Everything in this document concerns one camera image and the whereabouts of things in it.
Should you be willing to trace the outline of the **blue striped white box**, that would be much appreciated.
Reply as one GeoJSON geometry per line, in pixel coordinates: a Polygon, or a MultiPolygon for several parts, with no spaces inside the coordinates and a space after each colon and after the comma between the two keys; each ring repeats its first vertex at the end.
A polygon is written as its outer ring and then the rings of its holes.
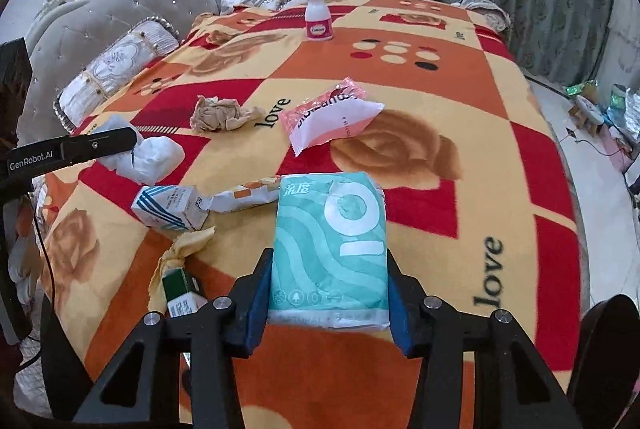
{"type": "Polygon", "coordinates": [[[131,211],[147,227],[172,231],[198,231],[209,211],[194,186],[143,186],[131,211]]]}

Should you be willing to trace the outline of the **grey tufted headboard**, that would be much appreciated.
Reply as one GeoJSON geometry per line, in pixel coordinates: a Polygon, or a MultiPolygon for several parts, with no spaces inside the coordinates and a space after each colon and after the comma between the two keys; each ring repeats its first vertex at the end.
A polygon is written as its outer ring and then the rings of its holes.
{"type": "Polygon", "coordinates": [[[77,0],[50,11],[26,39],[32,82],[17,121],[18,141],[62,134],[53,110],[58,92],[138,22],[160,17],[184,37],[196,16],[216,11],[216,0],[77,0]]]}

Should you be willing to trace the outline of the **yellow paper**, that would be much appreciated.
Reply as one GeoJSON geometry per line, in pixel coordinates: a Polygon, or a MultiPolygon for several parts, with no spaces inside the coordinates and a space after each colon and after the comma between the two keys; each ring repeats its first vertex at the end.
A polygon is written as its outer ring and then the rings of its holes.
{"type": "Polygon", "coordinates": [[[186,259],[202,250],[212,240],[215,233],[216,227],[182,233],[160,256],[148,287],[149,312],[164,313],[166,311],[167,299],[162,285],[162,278],[172,270],[184,269],[186,267],[186,259]]]}

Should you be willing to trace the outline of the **orange white snack wrapper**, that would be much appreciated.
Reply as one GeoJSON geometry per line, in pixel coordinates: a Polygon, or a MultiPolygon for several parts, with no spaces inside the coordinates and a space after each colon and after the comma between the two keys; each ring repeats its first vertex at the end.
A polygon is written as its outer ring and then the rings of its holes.
{"type": "Polygon", "coordinates": [[[270,204],[278,200],[280,181],[280,176],[270,176],[234,186],[212,197],[203,198],[198,207],[210,212],[229,213],[270,204]]]}

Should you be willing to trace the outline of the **brown paper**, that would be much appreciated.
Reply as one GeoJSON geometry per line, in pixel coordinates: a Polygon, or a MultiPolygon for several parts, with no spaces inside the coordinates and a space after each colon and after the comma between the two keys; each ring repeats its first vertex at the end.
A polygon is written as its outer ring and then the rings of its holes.
{"type": "Polygon", "coordinates": [[[190,117],[194,132],[233,131],[265,115],[259,107],[242,107],[234,98],[200,95],[190,117]]]}

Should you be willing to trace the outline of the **pink snack packet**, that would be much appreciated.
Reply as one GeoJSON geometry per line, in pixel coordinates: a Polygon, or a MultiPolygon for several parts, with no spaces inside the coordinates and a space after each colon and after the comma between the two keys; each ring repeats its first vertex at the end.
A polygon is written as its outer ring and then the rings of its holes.
{"type": "Polygon", "coordinates": [[[369,100],[365,89],[345,78],[333,89],[283,111],[281,122],[297,157],[308,148],[359,135],[384,109],[383,103],[369,100]]]}

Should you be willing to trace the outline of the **white bolster pillow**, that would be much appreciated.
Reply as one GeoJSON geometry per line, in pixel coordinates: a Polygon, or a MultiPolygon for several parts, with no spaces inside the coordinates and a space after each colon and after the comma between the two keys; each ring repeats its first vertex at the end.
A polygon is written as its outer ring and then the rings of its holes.
{"type": "Polygon", "coordinates": [[[54,115],[73,133],[101,104],[115,95],[143,68],[178,48],[179,33],[158,16],[138,22],[115,40],[55,97],[54,115]]]}

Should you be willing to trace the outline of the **silver foil bag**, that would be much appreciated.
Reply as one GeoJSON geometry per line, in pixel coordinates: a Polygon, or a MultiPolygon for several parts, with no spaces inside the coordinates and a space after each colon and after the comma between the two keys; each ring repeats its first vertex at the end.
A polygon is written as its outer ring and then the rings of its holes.
{"type": "Polygon", "coordinates": [[[634,145],[639,143],[640,102],[638,91],[614,84],[606,115],[629,143],[634,145]]]}

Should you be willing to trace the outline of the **teal tissue pack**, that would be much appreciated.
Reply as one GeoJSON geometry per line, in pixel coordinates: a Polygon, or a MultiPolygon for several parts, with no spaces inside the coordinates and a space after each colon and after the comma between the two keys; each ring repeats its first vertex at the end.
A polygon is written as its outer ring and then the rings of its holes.
{"type": "Polygon", "coordinates": [[[385,197],[367,173],[281,178],[268,321],[327,331],[390,326],[385,197]]]}

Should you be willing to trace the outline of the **red orange patterned blanket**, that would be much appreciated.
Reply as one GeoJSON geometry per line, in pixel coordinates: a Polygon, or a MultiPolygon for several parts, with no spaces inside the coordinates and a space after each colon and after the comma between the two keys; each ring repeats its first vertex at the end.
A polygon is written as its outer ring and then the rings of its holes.
{"type": "Polygon", "coordinates": [[[512,313],[561,385],[580,313],[564,163],[484,17],[419,0],[202,16],[183,45],[80,120],[180,149],[155,184],[103,163],[46,178],[43,286],[65,347],[51,390],[84,393],[168,271],[214,299],[265,249],[268,323],[234,364],[251,428],[403,428],[420,364],[388,327],[384,257],[462,313],[512,313]]]}

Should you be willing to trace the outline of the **small wooden stool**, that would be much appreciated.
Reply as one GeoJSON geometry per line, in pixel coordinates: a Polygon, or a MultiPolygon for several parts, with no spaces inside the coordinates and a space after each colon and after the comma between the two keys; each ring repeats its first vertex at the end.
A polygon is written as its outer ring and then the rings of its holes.
{"type": "Polygon", "coordinates": [[[596,136],[604,123],[599,108],[582,95],[575,96],[568,115],[574,119],[578,129],[587,131],[591,136],[596,136]]]}

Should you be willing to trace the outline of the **white pink pill bottle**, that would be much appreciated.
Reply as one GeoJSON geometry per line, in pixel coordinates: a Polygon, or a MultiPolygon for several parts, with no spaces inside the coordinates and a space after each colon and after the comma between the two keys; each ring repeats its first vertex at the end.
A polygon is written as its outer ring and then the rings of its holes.
{"type": "Polygon", "coordinates": [[[306,0],[305,26],[311,41],[333,38],[332,17],[326,0],[306,0]]]}

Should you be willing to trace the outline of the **white tissue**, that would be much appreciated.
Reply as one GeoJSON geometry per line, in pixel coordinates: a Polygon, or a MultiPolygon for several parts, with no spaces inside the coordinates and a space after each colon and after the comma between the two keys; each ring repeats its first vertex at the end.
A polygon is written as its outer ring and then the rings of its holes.
{"type": "Polygon", "coordinates": [[[134,183],[153,186],[170,175],[186,158],[180,144],[168,136],[144,138],[138,129],[119,115],[111,115],[94,133],[128,128],[137,137],[136,145],[130,152],[99,158],[106,169],[134,183]]]}

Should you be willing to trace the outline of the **green white carton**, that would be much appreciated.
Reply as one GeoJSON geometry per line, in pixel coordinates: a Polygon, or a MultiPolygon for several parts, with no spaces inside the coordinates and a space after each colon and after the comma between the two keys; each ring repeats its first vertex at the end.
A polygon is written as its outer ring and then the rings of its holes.
{"type": "Polygon", "coordinates": [[[181,267],[169,270],[162,284],[170,317],[195,313],[207,303],[198,280],[181,267]]]}

